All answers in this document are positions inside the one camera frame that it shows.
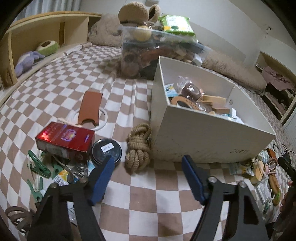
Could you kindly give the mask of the wall closet with clothes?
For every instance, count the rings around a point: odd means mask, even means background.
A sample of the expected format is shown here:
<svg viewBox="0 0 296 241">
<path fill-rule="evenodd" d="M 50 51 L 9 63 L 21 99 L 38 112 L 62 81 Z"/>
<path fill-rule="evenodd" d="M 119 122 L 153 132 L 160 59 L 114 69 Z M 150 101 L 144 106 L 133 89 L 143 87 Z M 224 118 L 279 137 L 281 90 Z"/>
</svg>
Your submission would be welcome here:
<svg viewBox="0 0 296 241">
<path fill-rule="evenodd" d="M 295 73 L 264 52 L 260 52 L 255 68 L 266 81 L 262 99 L 284 125 L 295 109 Z"/>
</svg>

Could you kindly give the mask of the clear plastic storage bin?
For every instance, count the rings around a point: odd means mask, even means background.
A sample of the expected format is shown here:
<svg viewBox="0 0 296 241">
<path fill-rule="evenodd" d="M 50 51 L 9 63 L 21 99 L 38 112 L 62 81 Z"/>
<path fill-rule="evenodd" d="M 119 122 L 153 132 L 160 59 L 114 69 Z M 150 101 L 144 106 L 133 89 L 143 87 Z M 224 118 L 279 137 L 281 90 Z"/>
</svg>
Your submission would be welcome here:
<svg viewBox="0 0 296 241">
<path fill-rule="evenodd" d="M 136 27 L 122 27 L 121 73 L 128 78 L 154 78 L 160 56 L 201 66 L 211 49 L 191 36 L 153 30 L 151 38 L 139 42 Z"/>
</svg>

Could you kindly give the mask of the yellow wooden ball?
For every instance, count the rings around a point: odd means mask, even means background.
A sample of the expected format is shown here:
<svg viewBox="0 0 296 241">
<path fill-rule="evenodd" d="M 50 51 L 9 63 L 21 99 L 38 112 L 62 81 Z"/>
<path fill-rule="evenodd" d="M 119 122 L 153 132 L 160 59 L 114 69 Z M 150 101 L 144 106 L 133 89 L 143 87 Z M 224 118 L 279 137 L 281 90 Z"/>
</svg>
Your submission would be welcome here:
<svg viewBox="0 0 296 241">
<path fill-rule="evenodd" d="M 133 31 L 133 37 L 139 42 L 146 42 L 152 36 L 152 31 L 147 26 L 138 26 Z"/>
</svg>

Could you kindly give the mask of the beige rope knot ball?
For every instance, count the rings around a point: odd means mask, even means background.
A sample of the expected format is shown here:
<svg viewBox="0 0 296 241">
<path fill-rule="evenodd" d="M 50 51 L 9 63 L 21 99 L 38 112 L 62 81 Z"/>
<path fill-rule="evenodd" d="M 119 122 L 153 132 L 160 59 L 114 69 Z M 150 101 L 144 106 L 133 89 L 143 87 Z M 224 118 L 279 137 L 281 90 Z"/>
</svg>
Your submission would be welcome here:
<svg viewBox="0 0 296 241">
<path fill-rule="evenodd" d="M 127 153 L 125 166 L 131 173 L 143 170 L 151 159 L 150 136 L 152 129 L 149 123 L 135 126 L 126 138 Z"/>
</svg>

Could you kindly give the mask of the wooden bed shelf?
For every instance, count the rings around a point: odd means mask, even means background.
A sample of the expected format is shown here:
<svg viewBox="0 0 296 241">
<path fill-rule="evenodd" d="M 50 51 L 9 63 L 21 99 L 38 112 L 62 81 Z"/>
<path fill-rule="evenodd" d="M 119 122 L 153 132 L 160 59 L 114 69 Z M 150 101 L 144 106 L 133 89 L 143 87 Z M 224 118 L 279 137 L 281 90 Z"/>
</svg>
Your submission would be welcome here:
<svg viewBox="0 0 296 241">
<path fill-rule="evenodd" d="M 30 16 L 14 22 L 1 40 L 1 103 L 33 73 L 63 56 L 70 49 L 83 46 L 88 41 L 91 26 L 101 15 L 81 11 L 56 11 Z M 17 77 L 15 66 L 20 56 L 34 51 L 44 41 L 56 41 L 56 53 L 37 62 L 29 71 Z"/>
</svg>

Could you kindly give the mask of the white shoes cardboard box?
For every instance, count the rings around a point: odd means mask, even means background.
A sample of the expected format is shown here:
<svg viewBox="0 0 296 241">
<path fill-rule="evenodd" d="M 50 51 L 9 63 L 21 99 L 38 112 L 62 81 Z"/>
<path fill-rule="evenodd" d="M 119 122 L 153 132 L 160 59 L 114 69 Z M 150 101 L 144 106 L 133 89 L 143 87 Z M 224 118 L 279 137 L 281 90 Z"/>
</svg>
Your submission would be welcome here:
<svg viewBox="0 0 296 241">
<path fill-rule="evenodd" d="M 166 84 L 188 77 L 206 94 L 226 98 L 241 122 L 170 103 Z M 246 91 L 208 69 L 159 57 L 152 86 L 151 148 L 155 161 L 179 162 L 190 155 L 197 163 L 235 163 L 254 158 L 276 134 Z"/>
</svg>

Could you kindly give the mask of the brown tape roll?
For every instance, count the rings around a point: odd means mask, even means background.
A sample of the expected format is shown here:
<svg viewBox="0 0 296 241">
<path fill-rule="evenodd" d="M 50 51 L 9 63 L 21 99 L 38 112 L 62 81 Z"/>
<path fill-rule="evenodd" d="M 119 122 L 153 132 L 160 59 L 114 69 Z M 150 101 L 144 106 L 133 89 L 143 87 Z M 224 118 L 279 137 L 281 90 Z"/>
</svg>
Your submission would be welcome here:
<svg viewBox="0 0 296 241">
<path fill-rule="evenodd" d="M 277 160 L 275 158 L 270 158 L 267 162 L 269 170 L 273 171 L 277 167 Z"/>
</svg>

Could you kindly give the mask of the purple plush toy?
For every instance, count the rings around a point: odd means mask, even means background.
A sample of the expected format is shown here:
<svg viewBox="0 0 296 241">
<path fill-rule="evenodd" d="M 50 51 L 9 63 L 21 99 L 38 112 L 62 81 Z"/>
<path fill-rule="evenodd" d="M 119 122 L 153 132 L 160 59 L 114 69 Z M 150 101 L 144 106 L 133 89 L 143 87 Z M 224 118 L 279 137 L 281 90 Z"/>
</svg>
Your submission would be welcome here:
<svg viewBox="0 0 296 241">
<path fill-rule="evenodd" d="M 40 54 L 38 51 L 29 51 L 22 54 L 18 59 L 15 66 L 16 77 L 20 77 L 23 73 L 30 70 L 34 65 L 35 61 L 45 58 L 44 55 Z"/>
</svg>

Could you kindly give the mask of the wooden block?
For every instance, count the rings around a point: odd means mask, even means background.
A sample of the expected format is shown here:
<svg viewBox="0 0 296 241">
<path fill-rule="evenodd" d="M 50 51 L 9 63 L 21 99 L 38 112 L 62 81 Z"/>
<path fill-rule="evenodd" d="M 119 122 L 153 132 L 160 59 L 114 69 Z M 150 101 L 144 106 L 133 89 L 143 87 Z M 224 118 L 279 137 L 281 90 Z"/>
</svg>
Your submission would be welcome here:
<svg viewBox="0 0 296 241">
<path fill-rule="evenodd" d="M 202 102 L 208 103 L 210 105 L 225 106 L 226 98 L 220 96 L 203 95 Z"/>
</svg>

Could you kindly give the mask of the brown quilted blanket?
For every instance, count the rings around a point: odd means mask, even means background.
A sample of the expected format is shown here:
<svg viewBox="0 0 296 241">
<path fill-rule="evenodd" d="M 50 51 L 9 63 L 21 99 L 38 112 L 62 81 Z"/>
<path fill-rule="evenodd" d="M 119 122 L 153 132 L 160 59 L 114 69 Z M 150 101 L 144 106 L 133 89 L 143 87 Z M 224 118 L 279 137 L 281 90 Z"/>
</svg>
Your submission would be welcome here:
<svg viewBox="0 0 296 241">
<path fill-rule="evenodd" d="M 123 26 L 115 15 L 102 15 L 91 27 L 88 40 L 93 45 L 121 48 L 124 77 L 152 80 L 158 59 L 163 56 L 213 70 L 257 93 L 266 88 L 264 78 L 241 61 L 185 37 L 146 26 Z"/>
</svg>

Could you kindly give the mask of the black round tin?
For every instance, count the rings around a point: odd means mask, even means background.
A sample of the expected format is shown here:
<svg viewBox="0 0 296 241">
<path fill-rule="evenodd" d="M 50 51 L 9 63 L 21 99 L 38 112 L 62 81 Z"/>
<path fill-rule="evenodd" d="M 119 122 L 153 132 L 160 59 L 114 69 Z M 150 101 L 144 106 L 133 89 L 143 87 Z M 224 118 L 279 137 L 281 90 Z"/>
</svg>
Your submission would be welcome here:
<svg viewBox="0 0 296 241">
<path fill-rule="evenodd" d="M 107 156 L 111 156 L 114 159 L 115 167 L 117 167 L 121 161 L 122 148 L 117 141 L 111 138 L 102 138 L 93 144 L 91 156 L 95 166 L 101 165 Z"/>
</svg>

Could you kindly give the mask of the panda round wooden coaster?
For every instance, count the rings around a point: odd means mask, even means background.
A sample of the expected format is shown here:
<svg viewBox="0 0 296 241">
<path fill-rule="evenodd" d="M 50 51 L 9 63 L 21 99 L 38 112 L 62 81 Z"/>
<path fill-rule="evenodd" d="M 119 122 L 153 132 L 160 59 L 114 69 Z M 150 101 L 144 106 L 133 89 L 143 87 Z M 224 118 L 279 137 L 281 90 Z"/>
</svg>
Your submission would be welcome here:
<svg viewBox="0 0 296 241">
<path fill-rule="evenodd" d="M 192 102 L 191 100 L 189 100 L 188 98 L 185 98 L 183 96 L 175 96 L 175 97 L 173 97 L 171 99 L 170 103 L 173 104 L 173 105 L 184 107 L 184 108 L 199 110 L 199 107 L 194 102 Z"/>
</svg>

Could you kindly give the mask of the avocado plush toy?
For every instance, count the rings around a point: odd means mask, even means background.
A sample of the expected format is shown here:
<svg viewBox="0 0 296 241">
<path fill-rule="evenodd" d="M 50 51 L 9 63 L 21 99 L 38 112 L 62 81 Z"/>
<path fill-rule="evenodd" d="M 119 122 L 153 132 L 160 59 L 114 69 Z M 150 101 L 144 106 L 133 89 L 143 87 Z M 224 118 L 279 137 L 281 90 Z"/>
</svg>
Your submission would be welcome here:
<svg viewBox="0 0 296 241">
<path fill-rule="evenodd" d="M 48 40 L 44 41 L 39 44 L 39 46 L 36 48 L 36 51 L 39 52 L 41 55 L 44 55 L 45 57 L 54 54 L 59 49 L 59 44 L 54 40 Z"/>
</svg>

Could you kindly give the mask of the green wet wipes pack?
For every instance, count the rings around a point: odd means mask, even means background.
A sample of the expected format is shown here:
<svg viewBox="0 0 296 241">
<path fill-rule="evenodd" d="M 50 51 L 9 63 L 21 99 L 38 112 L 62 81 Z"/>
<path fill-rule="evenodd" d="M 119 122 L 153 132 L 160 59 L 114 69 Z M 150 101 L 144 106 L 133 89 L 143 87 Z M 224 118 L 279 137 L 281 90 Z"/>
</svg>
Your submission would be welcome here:
<svg viewBox="0 0 296 241">
<path fill-rule="evenodd" d="M 158 18 L 163 26 L 163 31 L 183 36 L 196 36 L 190 25 L 190 19 L 186 16 L 163 15 Z"/>
</svg>

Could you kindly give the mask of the red cardboard box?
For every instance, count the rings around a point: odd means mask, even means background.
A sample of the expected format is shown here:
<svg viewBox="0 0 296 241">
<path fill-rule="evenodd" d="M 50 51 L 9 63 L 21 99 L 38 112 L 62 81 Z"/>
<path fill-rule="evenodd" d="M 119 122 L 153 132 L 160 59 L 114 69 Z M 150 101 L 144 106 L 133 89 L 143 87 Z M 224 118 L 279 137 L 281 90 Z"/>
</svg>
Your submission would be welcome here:
<svg viewBox="0 0 296 241">
<path fill-rule="evenodd" d="M 95 131 L 77 126 L 51 122 L 35 137 L 38 150 L 87 163 L 95 139 Z"/>
</svg>

